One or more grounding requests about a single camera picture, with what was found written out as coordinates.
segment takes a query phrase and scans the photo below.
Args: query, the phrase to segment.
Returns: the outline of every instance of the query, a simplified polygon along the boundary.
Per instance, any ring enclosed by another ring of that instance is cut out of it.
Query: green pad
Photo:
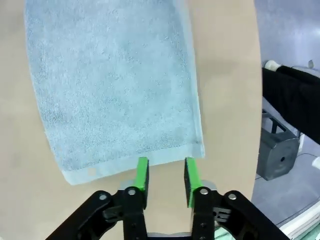
[[[188,208],[193,207],[194,203],[194,190],[197,188],[203,187],[202,181],[200,179],[196,159],[193,157],[187,157],[186,161],[186,170],[188,175],[188,191],[189,191],[189,201]]]
[[[146,184],[148,184],[147,181],[148,181],[148,158],[139,157],[133,186],[137,187],[142,192],[144,192],[146,190]]]

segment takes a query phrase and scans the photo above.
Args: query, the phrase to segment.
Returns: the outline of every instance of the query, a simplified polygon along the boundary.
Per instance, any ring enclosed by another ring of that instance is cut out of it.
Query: screw
[[[107,199],[107,195],[101,194],[101,195],[99,196],[99,199],[100,199],[100,200],[106,200],[106,199]]]
[[[128,194],[129,194],[129,195],[135,195],[135,194],[136,194],[136,190],[130,189],[130,190],[128,191]]]
[[[229,197],[229,199],[231,199],[231,200],[236,200],[236,199],[237,199],[237,196],[234,195],[233,193],[231,193],[228,197]]]
[[[208,194],[208,190],[205,189],[205,188],[202,188],[202,189],[200,190],[200,193],[201,193],[202,195],[207,195],[207,194]]]

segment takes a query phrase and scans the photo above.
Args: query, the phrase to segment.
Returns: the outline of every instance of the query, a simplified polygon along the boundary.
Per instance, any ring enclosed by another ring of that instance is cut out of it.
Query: beige tabletop
[[[261,126],[261,69],[253,0],[189,0],[205,160],[203,179],[251,198]],[[69,185],[39,117],[25,47],[24,1],[0,0],[0,237],[45,239],[96,190],[115,193],[135,171]],[[149,232],[187,232],[183,161],[150,168]],[[102,239],[122,239],[122,224]]]

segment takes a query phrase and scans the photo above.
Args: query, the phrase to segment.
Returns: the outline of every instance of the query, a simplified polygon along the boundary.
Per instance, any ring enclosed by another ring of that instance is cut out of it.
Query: gray floor
[[[320,1],[255,0],[255,7],[262,62],[273,59],[303,69],[312,60],[320,69]],[[265,99],[263,107],[285,123]],[[252,202],[278,226],[320,198],[320,170],[312,167],[315,157],[309,154],[320,156],[320,146],[306,137],[290,173],[271,181],[259,176],[255,180]]]

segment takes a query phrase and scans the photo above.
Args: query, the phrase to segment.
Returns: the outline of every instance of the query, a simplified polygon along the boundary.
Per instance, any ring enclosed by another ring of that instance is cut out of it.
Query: black pants
[[[320,78],[287,66],[262,69],[263,96],[296,129],[320,144]]]

